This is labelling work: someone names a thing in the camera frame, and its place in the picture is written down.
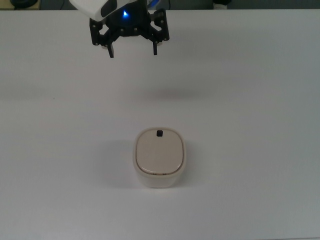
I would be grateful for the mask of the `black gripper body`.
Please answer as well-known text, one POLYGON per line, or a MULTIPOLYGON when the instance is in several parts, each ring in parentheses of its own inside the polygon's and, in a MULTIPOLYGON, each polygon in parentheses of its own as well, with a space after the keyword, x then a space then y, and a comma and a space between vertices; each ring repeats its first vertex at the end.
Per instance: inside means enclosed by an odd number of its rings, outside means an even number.
POLYGON ((135 36, 138 30, 149 31, 150 14, 146 4, 126 4, 106 17, 106 25, 112 32, 123 29, 125 36, 135 36))

